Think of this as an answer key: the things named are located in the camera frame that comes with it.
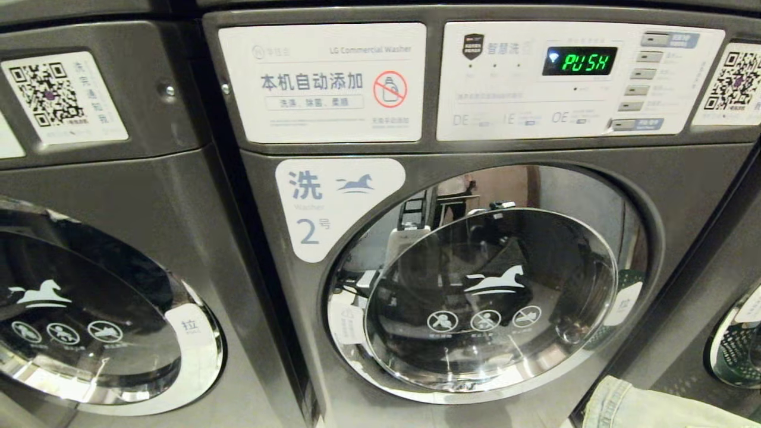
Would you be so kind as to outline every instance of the white horse logo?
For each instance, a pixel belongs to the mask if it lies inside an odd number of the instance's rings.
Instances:
[[[480,273],[468,275],[468,279],[480,279],[481,281],[475,286],[466,288],[465,292],[470,292],[473,295],[514,293],[516,291],[510,288],[526,288],[515,280],[516,275],[523,275],[523,267],[520,264],[506,270],[502,276],[486,277]]]
[[[71,303],[72,301],[58,295],[58,291],[61,286],[56,284],[56,281],[48,279],[40,284],[39,290],[22,289],[21,287],[8,287],[8,290],[12,292],[22,292],[24,297],[19,299],[16,303],[27,303],[27,308],[65,308],[66,305],[54,302]]]

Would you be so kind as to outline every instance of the denim fabric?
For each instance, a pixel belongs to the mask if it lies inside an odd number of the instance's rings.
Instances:
[[[587,403],[583,428],[761,428],[700,401],[643,391],[610,376]]]

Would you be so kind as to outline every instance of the qr code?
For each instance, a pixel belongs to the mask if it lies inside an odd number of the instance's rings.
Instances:
[[[50,62],[9,69],[16,88],[39,126],[85,124],[72,81],[63,64]]]
[[[729,52],[703,110],[745,110],[761,81],[761,53]]]

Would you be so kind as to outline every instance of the red prohibition sign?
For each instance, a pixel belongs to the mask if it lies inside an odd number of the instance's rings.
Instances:
[[[407,98],[407,81],[401,74],[387,70],[378,75],[373,84],[375,100],[383,107],[394,108]]]

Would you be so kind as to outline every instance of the front-loading washer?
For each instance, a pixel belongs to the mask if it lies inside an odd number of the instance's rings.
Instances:
[[[306,426],[191,24],[0,35],[4,426]]]
[[[760,204],[756,159],[609,374],[761,420]]]
[[[170,14],[189,10],[176,0],[77,0],[65,6],[45,0],[5,0],[0,2],[0,25],[44,25],[51,21],[119,16],[125,14]]]
[[[748,18],[410,5],[204,26],[328,426],[560,426],[759,136],[709,83],[761,37]]]

